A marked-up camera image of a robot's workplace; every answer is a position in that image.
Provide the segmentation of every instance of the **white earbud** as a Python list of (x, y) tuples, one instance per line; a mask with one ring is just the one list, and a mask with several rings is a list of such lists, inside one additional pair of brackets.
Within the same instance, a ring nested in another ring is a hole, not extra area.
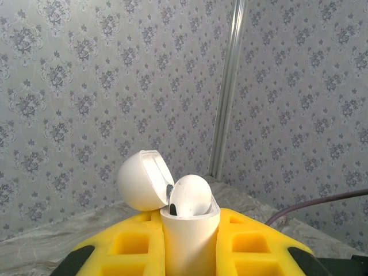
[(212, 200), (211, 188), (198, 175), (186, 175), (174, 185), (169, 200), (169, 212), (173, 216), (191, 217), (205, 214)]

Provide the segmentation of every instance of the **yellow foam holder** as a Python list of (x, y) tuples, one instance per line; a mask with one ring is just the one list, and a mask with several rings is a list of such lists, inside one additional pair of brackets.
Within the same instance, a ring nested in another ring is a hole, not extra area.
[[(95, 249), (77, 276), (165, 276), (160, 211), (143, 212), (81, 242)], [(221, 209), (216, 276), (304, 276), (288, 252), (307, 246), (238, 212)]]

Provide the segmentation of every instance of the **gray floral wallpaper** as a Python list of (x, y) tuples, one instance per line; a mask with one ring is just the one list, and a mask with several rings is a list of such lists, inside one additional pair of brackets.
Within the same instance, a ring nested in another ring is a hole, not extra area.
[[(279, 209), (368, 180), (368, 2), (251, 1), (223, 178)], [(368, 198), (293, 213), (368, 252)]]
[(158, 149), (207, 174), (231, 4), (0, 0), (0, 238), (120, 200)]

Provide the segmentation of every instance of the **cable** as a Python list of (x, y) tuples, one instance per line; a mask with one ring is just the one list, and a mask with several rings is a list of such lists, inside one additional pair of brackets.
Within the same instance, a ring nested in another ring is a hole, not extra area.
[(360, 196), (367, 196), (368, 195), (368, 189), (363, 189), (363, 190), (358, 190), (358, 191), (349, 191), (348, 193), (343, 193), (343, 194), (335, 194), (335, 195), (331, 195), (329, 197), (323, 197), (323, 198), (317, 198), (315, 200), (309, 200), (309, 201), (305, 201), (299, 204), (295, 204), (292, 205), (290, 207), (287, 207), (279, 212), (277, 212), (276, 214), (274, 214), (272, 217), (270, 217), (264, 224), (270, 226), (275, 220), (277, 220), (278, 218), (292, 212), (295, 210), (299, 210), (301, 208), (304, 207), (309, 207), (309, 206), (313, 206), (313, 205), (317, 205), (317, 204), (321, 204), (321, 203), (326, 203), (326, 202), (331, 202), (331, 201), (336, 201), (336, 200), (344, 200), (346, 198), (351, 198), (351, 197), (360, 197)]

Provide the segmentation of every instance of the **case lid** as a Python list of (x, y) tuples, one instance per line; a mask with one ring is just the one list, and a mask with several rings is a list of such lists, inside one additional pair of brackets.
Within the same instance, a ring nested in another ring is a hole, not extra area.
[(160, 209), (168, 205), (174, 180), (158, 151), (140, 151), (120, 167), (118, 189), (123, 200), (139, 211)]

